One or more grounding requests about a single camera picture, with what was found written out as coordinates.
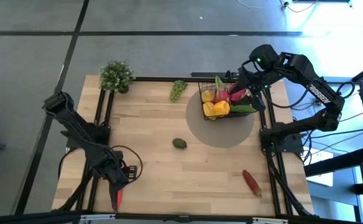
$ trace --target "gray circle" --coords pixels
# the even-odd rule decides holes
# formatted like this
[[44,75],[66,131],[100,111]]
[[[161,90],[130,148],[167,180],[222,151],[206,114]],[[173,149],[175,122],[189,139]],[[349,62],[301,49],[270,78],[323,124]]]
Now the gray circle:
[[198,140],[213,147],[229,148],[243,142],[252,131],[254,115],[204,120],[201,96],[197,91],[186,109],[187,125]]

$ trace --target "green plant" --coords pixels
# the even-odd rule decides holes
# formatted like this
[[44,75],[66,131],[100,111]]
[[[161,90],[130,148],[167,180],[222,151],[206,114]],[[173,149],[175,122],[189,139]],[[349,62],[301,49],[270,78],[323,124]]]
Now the green plant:
[[100,68],[100,88],[115,93],[123,91],[132,83],[132,75],[133,71],[126,62],[110,60],[105,67]]

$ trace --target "yellow fruit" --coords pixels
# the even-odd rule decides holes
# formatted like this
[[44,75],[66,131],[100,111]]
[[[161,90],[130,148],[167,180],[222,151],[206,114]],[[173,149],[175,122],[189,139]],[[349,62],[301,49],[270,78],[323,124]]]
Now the yellow fruit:
[[206,102],[206,103],[204,103],[204,105],[202,105],[202,107],[204,109],[205,116],[214,116],[213,103]]
[[214,115],[227,115],[230,112],[230,105],[226,101],[222,100],[213,106]]
[[204,102],[204,103],[212,102],[213,98],[214,98],[214,93],[211,90],[205,90],[201,94],[201,99],[202,99],[202,102]]

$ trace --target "green grapes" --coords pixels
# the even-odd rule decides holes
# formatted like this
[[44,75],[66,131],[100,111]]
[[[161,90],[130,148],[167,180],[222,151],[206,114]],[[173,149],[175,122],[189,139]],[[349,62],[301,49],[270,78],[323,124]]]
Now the green grapes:
[[180,96],[182,95],[182,92],[186,89],[187,83],[181,80],[177,80],[173,83],[172,90],[169,94],[169,100],[172,102],[176,102]]

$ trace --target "wooden tabletop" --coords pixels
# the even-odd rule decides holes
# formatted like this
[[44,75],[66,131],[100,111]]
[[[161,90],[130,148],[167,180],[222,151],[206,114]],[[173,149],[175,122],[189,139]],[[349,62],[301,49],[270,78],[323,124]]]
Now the wooden tabletop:
[[[119,212],[274,216],[267,161],[260,152],[259,114],[250,115],[254,116],[254,127],[240,145],[229,149],[207,146],[195,138],[186,122],[186,106],[190,97],[198,91],[198,83],[189,83],[176,103],[168,98],[172,85],[172,82],[134,82],[127,94],[115,96],[109,145],[132,148],[144,163],[140,179],[124,188]],[[86,77],[77,111],[88,122],[93,121],[96,112],[100,93],[98,86],[98,76]],[[274,102],[288,104],[283,82],[275,83],[270,90]],[[108,93],[103,108],[106,108],[107,98]],[[292,121],[289,109],[274,110],[277,121]],[[270,126],[267,110],[266,116]],[[188,148],[175,149],[172,145],[174,138],[184,139]],[[119,150],[123,151],[128,165],[139,166],[135,155]],[[284,153],[283,160],[292,192],[308,211],[313,212],[301,161],[291,153]],[[71,153],[64,160],[53,208],[63,205],[76,189],[84,163],[83,150]],[[256,197],[244,182],[244,169],[258,182],[263,191],[262,198]],[[83,208],[87,207],[89,192],[90,185]],[[285,213],[279,186],[278,194]],[[94,211],[113,212],[106,180],[99,181]]]

